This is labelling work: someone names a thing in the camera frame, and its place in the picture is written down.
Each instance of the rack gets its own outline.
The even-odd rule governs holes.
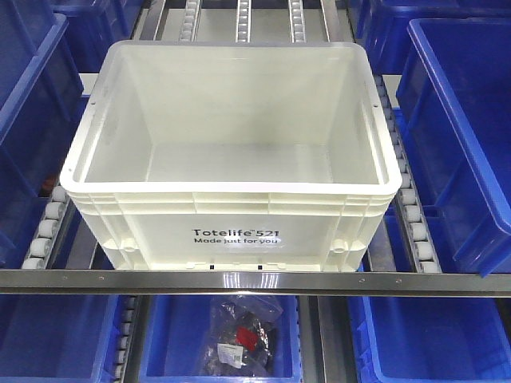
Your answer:
[[[192,43],[197,39],[200,15],[203,9],[224,8],[231,10],[234,41],[249,43],[253,35],[253,7],[259,9],[287,9],[289,41],[300,44],[307,41],[305,13],[316,9],[321,15],[324,41],[353,41],[351,28],[343,4],[334,0],[279,0],[278,3],[262,0],[151,0],[141,12],[133,38],[159,39],[169,17],[175,10],[184,16],[180,21],[177,40]],[[430,236],[424,211],[420,204],[414,178],[406,159],[401,137],[396,129],[394,113],[387,95],[385,82],[374,77],[382,100],[389,130],[393,137],[396,155],[401,161],[402,190],[394,202],[399,230],[404,248],[413,271],[396,271],[394,254],[382,223],[367,252],[366,271],[354,273],[279,273],[238,271],[127,271],[102,270],[105,255],[97,245],[86,224],[79,223],[77,234],[68,238],[72,222],[78,218],[72,203],[66,204],[60,230],[53,241],[53,249],[44,261],[44,270],[0,270],[0,293],[7,294],[300,294],[318,295],[380,295],[380,296],[456,296],[456,297],[511,297],[511,274],[492,274],[482,278],[477,274],[442,273],[436,250]],[[414,223],[423,225],[431,257],[427,268],[414,241],[408,207],[412,206],[418,216]],[[64,252],[65,243],[72,240],[69,257],[60,269],[52,267]]]

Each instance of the metal rail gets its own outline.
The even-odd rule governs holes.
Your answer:
[[[508,274],[2,270],[1,294],[305,294],[511,298]]]
[[[252,0],[238,0],[236,9],[236,42],[250,42]]]
[[[287,0],[291,42],[306,42],[302,0]]]
[[[199,28],[201,0],[186,0],[179,41],[195,41]]]

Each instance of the stainless steel bar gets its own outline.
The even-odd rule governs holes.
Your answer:
[[[291,42],[307,42],[305,37],[305,17],[302,0],[287,0]]]
[[[335,0],[320,0],[323,22],[325,27],[325,38],[329,42],[342,41],[343,32],[337,14]]]
[[[160,29],[163,27],[163,15],[167,0],[151,0],[144,27],[142,28],[141,40],[156,40]]]
[[[0,270],[6,294],[306,294],[511,298],[509,274]]]
[[[202,0],[186,0],[183,24],[179,32],[179,41],[195,41],[199,28]]]
[[[250,42],[252,0],[238,0],[236,9],[236,42]]]
[[[396,271],[394,254],[385,221],[379,224],[373,240],[367,248],[367,258],[371,271]]]
[[[304,383],[324,383],[318,298],[299,296],[300,349]]]
[[[318,297],[324,381],[357,383],[350,315],[344,297]]]

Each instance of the metal frame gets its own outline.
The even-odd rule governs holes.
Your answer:
[[[320,0],[324,34],[327,41],[340,41],[343,26],[334,0]],[[140,39],[154,40],[162,33],[168,13],[166,0],[150,0]],[[188,0],[180,39],[193,41],[199,25],[201,0]],[[236,39],[250,41],[250,0],[238,0]],[[305,42],[302,0],[288,0],[292,41]],[[380,86],[387,120],[392,111],[381,77]],[[397,212],[402,231],[406,229],[402,207]],[[66,237],[65,230],[59,233]],[[410,245],[407,249],[413,253]],[[76,270],[94,268],[101,261],[101,248],[82,223],[73,244],[66,270],[0,270],[0,293],[7,294],[301,294],[301,295],[379,295],[451,296],[511,298],[511,274],[423,274],[396,272],[392,248],[385,225],[374,237],[368,251],[369,270],[356,273],[288,273],[237,271],[124,271]]]

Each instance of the shelf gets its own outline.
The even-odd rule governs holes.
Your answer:
[[[231,28],[227,33],[232,42],[260,41],[260,29],[268,35],[286,41],[353,41],[344,9],[334,0],[309,2],[289,0],[257,3],[250,0],[152,0],[147,2],[139,17],[134,38],[154,40],[172,37],[175,41],[204,40],[212,32],[212,23]],[[261,17],[275,17],[279,23],[264,25]],[[452,296],[452,297],[508,297],[511,298],[511,274],[492,274],[482,278],[477,274],[442,273],[440,262],[418,199],[413,175],[406,162],[406,151],[396,129],[394,114],[382,77],[374,78],[385,109],[389,130],[398,157],[402,158],[402,173],[409,180],[404,188],[412,195],[412,204],[420,212],[415,223],[424,225],[427,242],[431,245],[431,260],[425,273],[425,264],[419,260],[407,221],[406,198],[402,191],[394,201],[393,212],[402,241],[403,254],[411,265],[410,272],[399,272],[391,246],[387,226],[382,223],[369,246],[365,270],[354,273],[298,273],[269,271],[127,271],[102,270],[105,255],[83,221],[77,234],[69,232],[76,222],[77,211],[69,203],[54,248],[45,260],[48,270],[0,270],[0,293],[7,294],[300,294],[300,295],[379,295],[379,296]]]

